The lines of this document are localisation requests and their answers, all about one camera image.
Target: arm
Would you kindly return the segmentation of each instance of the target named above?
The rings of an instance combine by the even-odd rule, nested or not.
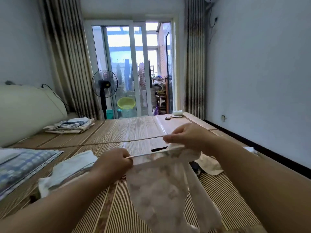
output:
[[[309,231],[310,180],[195,124],[163,139],[214,156],[268,232]]]
[[[1,231],[71,232],[93,199],[132,166],[127,156],[126,149],[105,152],[87,175],[1,220]]]

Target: hand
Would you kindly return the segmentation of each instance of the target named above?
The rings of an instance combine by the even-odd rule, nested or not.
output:
[[[209,130],[193,123],[186,123],[176,128],[172,134],[163,136],[167,143],[183,144],[186,148],[202,151],[206,155],[213,155],[214,141],[217,136]]]
[[[94,163],[90,174],[93,174],[96,181],[105,188],[119,180],[133,166],[133,160],[126,159],[128,156],[129,152],[123,148],[104,152]]]

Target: forearm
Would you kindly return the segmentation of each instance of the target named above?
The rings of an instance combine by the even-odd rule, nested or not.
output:
[[[215,158],[268,232],[309,230],[309,180],[231,141],[212,142]]]
[[[89,173],[0,221],[0,229],[20,233],[71,232],[100,191]]]

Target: person's left hand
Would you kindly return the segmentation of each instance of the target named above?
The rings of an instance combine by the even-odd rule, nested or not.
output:
[[[119,180],[133,166],[133,160],[127,158],[129,152],[124,148],[114,148],[104,152],[94,163],[90,174],[95,176],[104,188]]]

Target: brown curtain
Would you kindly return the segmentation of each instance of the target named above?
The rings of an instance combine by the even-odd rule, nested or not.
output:
[[[205,116],[204,0],[185,0],[185,99],[184,110]]]
[[[79,117],[99,118],[80,0],[39,0],[56,93]]]

